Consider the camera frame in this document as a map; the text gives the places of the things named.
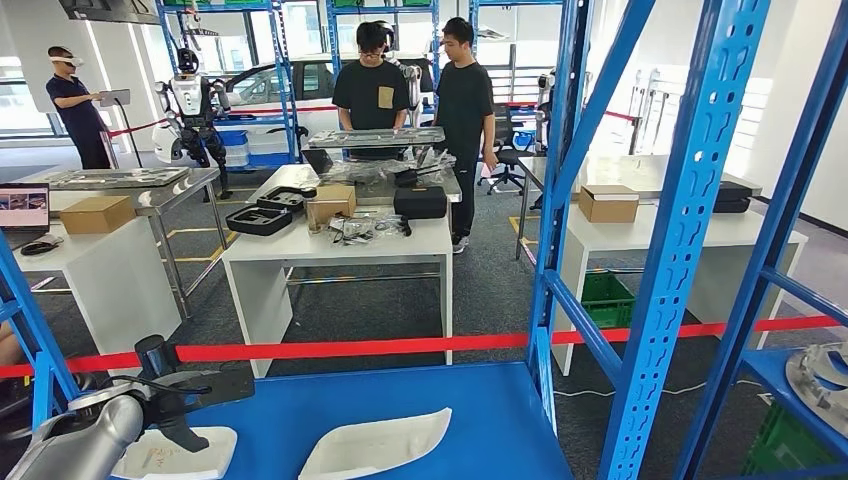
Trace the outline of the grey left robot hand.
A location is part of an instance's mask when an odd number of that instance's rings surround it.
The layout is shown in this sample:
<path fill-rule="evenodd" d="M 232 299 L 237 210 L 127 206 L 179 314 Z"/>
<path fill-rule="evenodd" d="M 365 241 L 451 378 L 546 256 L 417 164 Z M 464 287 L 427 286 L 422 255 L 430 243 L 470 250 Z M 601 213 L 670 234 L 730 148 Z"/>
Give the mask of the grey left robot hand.
<path fill-rule="evenodd" d="M 187 370 L 156 378 L 148 387 L 152 396 L 144 408 L 145 426 L 155 426 L 166 439 L 197 453 L 206 449 L 209 441 L 189 428 L 185 415 L 253 396 L 255 378 L 249 368 Z"/>

